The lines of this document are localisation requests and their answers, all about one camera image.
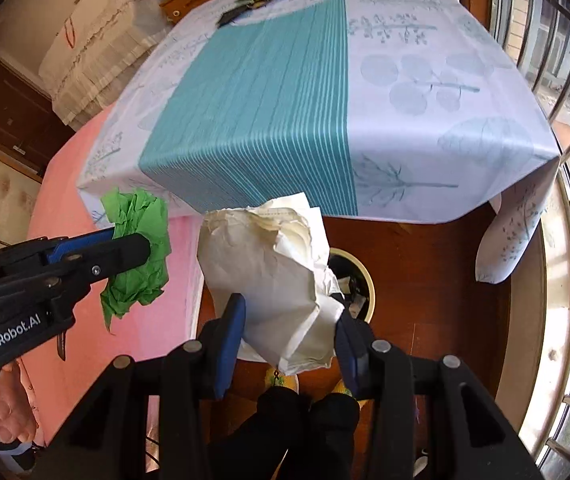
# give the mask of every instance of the screw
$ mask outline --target screw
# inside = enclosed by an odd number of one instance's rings
[[[123,368],[127,368],[130,366],[132,362],[132,358],[129,355],[119,355],[114,361],[112,361],[112,365],[114,368],[118,368],[122,370]]]
[[[189,341],[185,341],[185,343],[183,343],[183,350],[189,352],[190,354],[200,352],[202,348],[203,343],[201,343],[198,339],[190,339]]]
[[[52,288],[54,285],[59,285],[60,279],[56,276],[50,276],[49,278],[45,278],[45,285],[47,288]]]
[[[386,354],[387,352],[389,352],[392,349],[392,346],[389,344],[388,341],[385,341],[384,339],[376,339],[372,344],[371,344],[372,350],[379,352],[381,354]]]
[[[446,355],[443,357],[443,364],[447,368],[458,368],[460,366],[460,359],[455,355]]]

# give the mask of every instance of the wooden door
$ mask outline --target wooden door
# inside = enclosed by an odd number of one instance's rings
[[[0,150],[43,176],[72,135],[52,102],[0,63]]]

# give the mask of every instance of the human hand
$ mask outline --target human hand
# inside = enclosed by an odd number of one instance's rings
[[[9,444],[33,440],[36,435],[36,419],[21,384],[21,370],[16,362],[0,370],[0,441]]]

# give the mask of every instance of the teal stripe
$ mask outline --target teal stripe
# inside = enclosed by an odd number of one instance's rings
[[[140,169],[200,212],[304,191],[354,216],[347,96],[345,0],[228,25],[170,97]]]

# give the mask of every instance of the trash can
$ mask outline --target trash can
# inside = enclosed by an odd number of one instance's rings
[[[357,319],[362,319],[369,323],[374,315],[376,294],[374,282],[365,266],[353,254],[333,247],[329,249],[327,265],[339,280],[349,277],[350,283],[355,286],[357,292],[365,297],[365,303],[358,313]]]

